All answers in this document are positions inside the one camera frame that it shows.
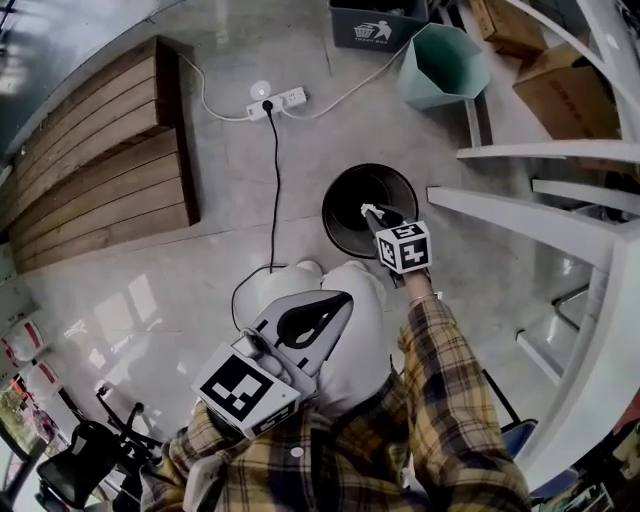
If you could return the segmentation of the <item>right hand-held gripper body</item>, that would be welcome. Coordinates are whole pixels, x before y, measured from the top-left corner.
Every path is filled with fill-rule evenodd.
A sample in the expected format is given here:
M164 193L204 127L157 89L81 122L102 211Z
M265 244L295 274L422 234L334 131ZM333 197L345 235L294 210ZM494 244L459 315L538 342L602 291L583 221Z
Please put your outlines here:
M377 231L375 240L379 261L389 270L396 287L404 285L407 273L431 266L430 232L424 221Z

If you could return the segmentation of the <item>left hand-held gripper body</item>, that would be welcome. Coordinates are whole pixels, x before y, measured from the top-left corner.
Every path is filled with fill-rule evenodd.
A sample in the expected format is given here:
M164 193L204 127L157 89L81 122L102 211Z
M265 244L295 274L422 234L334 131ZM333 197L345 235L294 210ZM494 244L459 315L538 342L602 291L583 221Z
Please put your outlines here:
M289 345L277 344L265 330L245 328L216 349L192 388L224 422L254 439L316 398L312 357L303 347L311 337L307 331L287 336Z

